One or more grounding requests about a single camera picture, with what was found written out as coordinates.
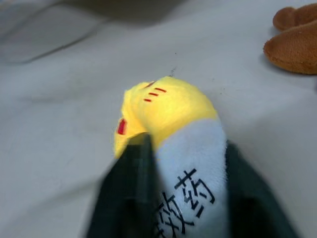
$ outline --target yellow plush head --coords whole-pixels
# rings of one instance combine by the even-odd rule
[[[117,158],[128,140],[139,133],[151,134],[156,150],[187,124],[217,118],[212,103],[197,87],[173,77],[143,82],[126,91],[121,111],[122,118],[114,135]]]

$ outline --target brown plush paw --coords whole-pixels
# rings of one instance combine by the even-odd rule
[[[285,7],[275,14],[273,25],[278,30],[284,31],[315,20],[317,20],[317,3],[305,5],[298,9]]]
[[[274,36],[265,43],[264,54],[287,71],[317,74],[317,20]]]

